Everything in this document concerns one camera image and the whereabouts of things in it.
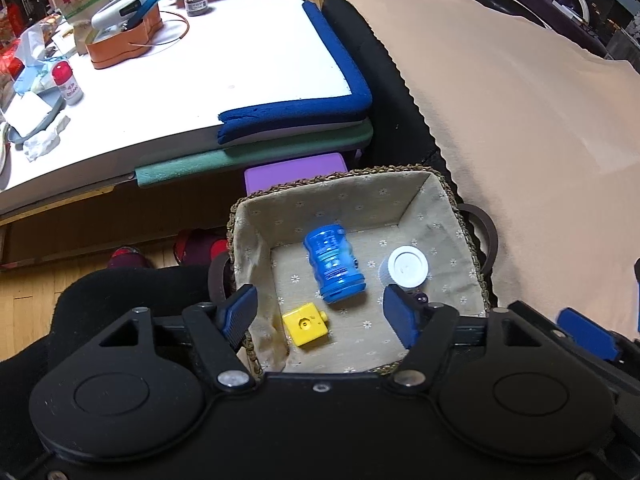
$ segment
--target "red cap bottle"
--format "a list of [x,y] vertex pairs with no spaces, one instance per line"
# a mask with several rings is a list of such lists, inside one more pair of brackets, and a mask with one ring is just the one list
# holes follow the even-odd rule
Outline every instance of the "red cap bottle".
[[73,104],[80,100],[82,90],[78,86],[76,78],[74,77],[74,71],[71,70],[71,65],[69,65],[68,62],[60,61],[56,63],[53,70],[51,70],[51,76],[56,85],[58,85],[58,88],[60,88],[62,97],[65,98],[68,104]]

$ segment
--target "basket handle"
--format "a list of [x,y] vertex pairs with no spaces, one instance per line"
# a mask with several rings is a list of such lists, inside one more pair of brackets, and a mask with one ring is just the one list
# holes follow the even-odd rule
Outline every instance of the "basket handle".
[[458,204],[458,209],[474,216],[480,224],[482,231],[484,231],[484,237],[488,247],[486,250],[486,259],[484,260],[484,264],[482,264],[480,272],[487,278],[494,268],[495,258],[498,255],[498,229],[496,229],[494,221],[487,212],[478,206],[461,203]]
[[217,305],[226,300],[225,293],[225,267],[229,261],[229,253],[224,251],[218,254],[209,265],[207,288],[211,303]]

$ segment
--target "slipper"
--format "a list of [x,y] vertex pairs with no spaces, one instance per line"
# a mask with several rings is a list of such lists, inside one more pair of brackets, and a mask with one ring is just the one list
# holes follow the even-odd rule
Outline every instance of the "slipper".
[[135,247],[121,247],[111,255],[107,264],[107,269],[114,269],[115,267],[145,267],[150,269],[153,265]]
[[178,233],[174,243],[174,257],[178,265],[209,265],[225,251],[223,228],[186,229]]

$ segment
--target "beige cloth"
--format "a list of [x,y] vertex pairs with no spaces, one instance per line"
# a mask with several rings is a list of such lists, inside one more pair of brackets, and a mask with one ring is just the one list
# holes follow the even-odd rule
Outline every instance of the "beige cloth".
[[[338,223],[348,232],[367,288],[326,304],[302,245],[305,235]],[[484,298],[468,248],[468,233],[453,213],[440,181],[427,171],[399,171],[293,187],[249,198],[234,223],[234,270],[238,286],[258,290],[258,314],[250,332],[264,370],[362,372],[391,364],[406,350],[382,311],[383,259],[395,248],[415,246],[427,257],[421,286],[431,301],[484,316]],[[328,316],[327,336],[298,348],[282,314],[313,303]]]
[[494,219],[494,292],[638,336],[640,76],[473,0],[347,0],[394,60],[458,192]]

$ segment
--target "white paper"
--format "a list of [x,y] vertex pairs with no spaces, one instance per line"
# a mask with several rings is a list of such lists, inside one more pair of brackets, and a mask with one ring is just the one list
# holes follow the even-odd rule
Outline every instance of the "white paper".
[[62,23],[58,27],[58,30],[51,38],[51,41],[56,44],[60,54],[66,58],[69,58],[76,53],[76,40],[73,35],[73,27],[67,22]]
[[46,102],[33,92],[27,92],[19,100],[17,95],[14,97],[4,118],[24,137],[35,130],[50,111]]

